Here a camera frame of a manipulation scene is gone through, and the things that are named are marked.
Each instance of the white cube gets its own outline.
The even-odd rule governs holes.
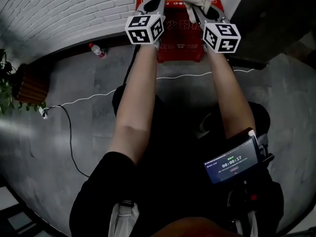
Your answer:
[[[154,44],[164,31],[161,15],[128,17],[125,31],[132,44]]]
[[[215,53],[235,53],[240,39],[234,24],[208,23],[204,26],[203,40]]]

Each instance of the wooden planter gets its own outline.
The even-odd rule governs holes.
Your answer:
[[[39,105],[44,102],[49,90],[49,77],[46,73],[32,70],[22,64],[16,72],[16,82],[12,96],[23,103]]]

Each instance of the red box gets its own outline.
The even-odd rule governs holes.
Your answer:
[[[136,8],[145,0],[137,0]],[[224,11],[220,0],[212,4]],[[186,7],[182,0],[166,0],[163,23],[164,33],[158,52],[158,62],[191,60],[200,62],[204,50],[199,24],[189,21]]]

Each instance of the plastic bottle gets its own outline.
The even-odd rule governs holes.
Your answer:
[[[92,52],[98,55],[101,59],[104,59],[107,56],[107,54],[98,45],[90,43],[89,47],[91,48]]]

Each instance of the phone screen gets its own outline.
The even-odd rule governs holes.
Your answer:
[[[225,181],[258,163],[252,137],[240,146],[204,163],[213,184]]]

